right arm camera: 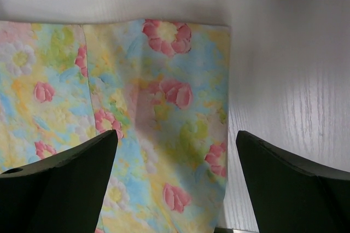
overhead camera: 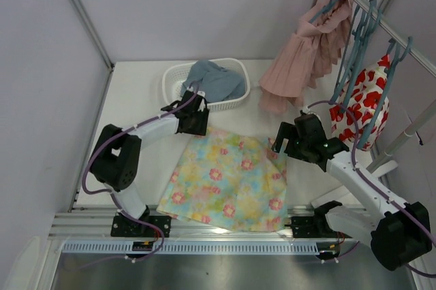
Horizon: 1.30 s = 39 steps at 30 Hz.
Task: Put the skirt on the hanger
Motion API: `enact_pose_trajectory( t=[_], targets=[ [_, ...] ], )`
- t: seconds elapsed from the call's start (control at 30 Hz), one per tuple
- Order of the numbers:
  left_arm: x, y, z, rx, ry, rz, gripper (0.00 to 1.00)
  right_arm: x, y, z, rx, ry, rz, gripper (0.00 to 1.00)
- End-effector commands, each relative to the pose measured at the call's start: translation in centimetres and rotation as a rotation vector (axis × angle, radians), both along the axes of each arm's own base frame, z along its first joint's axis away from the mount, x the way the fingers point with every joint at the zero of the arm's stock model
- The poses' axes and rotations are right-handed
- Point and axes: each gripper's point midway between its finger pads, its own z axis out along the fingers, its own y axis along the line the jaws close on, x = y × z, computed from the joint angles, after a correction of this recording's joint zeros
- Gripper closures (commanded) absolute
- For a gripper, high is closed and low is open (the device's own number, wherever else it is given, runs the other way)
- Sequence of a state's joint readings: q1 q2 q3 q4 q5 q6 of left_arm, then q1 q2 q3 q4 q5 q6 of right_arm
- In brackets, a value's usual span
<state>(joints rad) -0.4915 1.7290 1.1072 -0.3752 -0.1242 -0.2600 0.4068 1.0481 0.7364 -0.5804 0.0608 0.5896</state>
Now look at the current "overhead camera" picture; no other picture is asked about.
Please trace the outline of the pastel floral skirt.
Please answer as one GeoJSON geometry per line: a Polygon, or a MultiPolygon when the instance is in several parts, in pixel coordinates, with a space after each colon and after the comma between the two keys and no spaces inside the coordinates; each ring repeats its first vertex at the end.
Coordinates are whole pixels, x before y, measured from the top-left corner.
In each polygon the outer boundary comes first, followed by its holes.
{"type": "Polygon", "coordinates": [[[287,158],[272,138],[209,127],[188,142],[157,206],[181,221],[274,232],[287,220],[287,158]]]}

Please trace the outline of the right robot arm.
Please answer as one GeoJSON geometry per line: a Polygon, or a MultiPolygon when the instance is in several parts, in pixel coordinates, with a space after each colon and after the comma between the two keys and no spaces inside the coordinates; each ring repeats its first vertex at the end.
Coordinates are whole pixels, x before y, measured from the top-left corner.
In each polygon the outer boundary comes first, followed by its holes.
{"type": "Polygon", "coordinates": [[[327,138],[316,115],[302,114],[292,124],[282,122],[272,150],[316,164],[364,206],[367,215],[339,202],[322,208],[329,229],[368,246],[387,270],[407,265],[434,247],[428,210],[419,202],[407,203],[386,188],[339,138],[327,138]]]}

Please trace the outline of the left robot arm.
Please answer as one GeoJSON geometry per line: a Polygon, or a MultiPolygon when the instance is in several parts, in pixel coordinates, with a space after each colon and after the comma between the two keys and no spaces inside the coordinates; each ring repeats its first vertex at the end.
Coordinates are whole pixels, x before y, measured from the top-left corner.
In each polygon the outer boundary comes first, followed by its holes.
{"type": "Polygon", "coordinates": [[[148,221],[149,208],[140,198],[134,182],[141,150],[160,139],[177,134],[206,135],[209,109],[205,93],[186,91],[174,101],[137,125],[122,129],[106,125],[99,135],[87,164],[82,189],[87,194],[87,174],[104,185],[121,215],[136,223],[148,221]]]}

